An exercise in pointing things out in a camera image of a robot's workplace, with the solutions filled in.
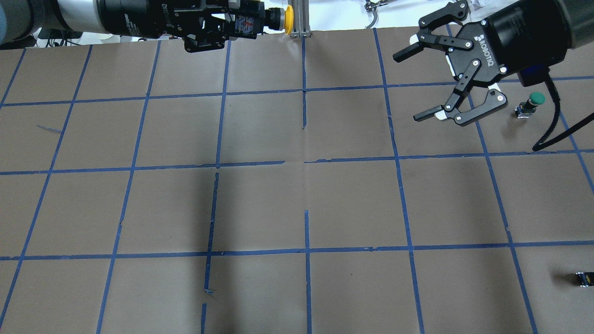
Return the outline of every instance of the metal bracket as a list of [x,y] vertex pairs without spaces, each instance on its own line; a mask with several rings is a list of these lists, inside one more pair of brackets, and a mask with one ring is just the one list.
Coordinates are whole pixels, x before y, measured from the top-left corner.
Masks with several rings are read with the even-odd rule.
[[291,38],[310,37],[309,0],[289,0],[289,5],[293,7],[295,12],[295,23],[289,36]]

